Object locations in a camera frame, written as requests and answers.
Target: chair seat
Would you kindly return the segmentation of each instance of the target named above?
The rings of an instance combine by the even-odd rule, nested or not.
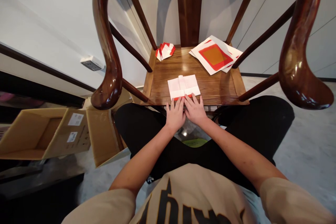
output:
[[[246,92],[239,69],[231,69],[227,74],[219,71],[209,75],[195,57],[189,54],[192,47],[178,48],[173,56],[159,61],[155,51],[150,54],[149,65],[153,72],[147,73],[143,93],[149,97],[144,106],[164,106],[170,103],[168,80],[179,75],[196,75],[199,90],[205,106],[248,105],[248,100],[240,102],[238,97]]]

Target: forearm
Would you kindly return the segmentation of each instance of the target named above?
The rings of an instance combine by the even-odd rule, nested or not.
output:
[[[114,179],[110,190],[125,188],[137,196],[157,159],[174,134],[175,132],[173,132],[173,130],[164,126],[159,133],[125,165]]]
[[[262,182],[268,178],[280,177],[286,179],[263,155],[220,128],[210,119],[205,120],[200,127],[218,144],[230,161],[247,177],[257,191],[259,191]]]

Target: person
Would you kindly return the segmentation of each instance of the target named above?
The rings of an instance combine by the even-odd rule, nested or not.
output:
[[[167,118],[136,104],[122,106],[115,123],[131,160],[109,191],[78,206],[63,224],[256,223],[244,190],[260,196],[272,223],[335,223],[332,213],[275,167],[273,155],[294,120],[286,101],[262,96],[250,105],[223,107],[218,123],[224,130],[199,100],[194,94],[175,105],[172,100]],[[176,139],[186,117],[212,140],[191,148]],[[135,214],[147,179],[156,186]]]

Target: green object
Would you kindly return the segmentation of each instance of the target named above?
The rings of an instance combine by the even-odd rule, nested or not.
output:
[[[207,140],[205,140],[205,139],[197,138],[197,139],[193,139],[193,140],[183,141],[182,143],[184,143],[185,145],[187,145],[191,148],[197,148],[197,147],[201,147],[206,142],[207,142]]]

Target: beige t-shirt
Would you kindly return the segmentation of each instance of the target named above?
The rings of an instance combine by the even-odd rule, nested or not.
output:
[[[288,180],[269,178],[260,188],[272,223],[336,223],[312,195]],[[240,187],[197,164],[166,173],[140,210],[127,189],[101,193],[78,206],[63,224],[93,223],[255,223]]]

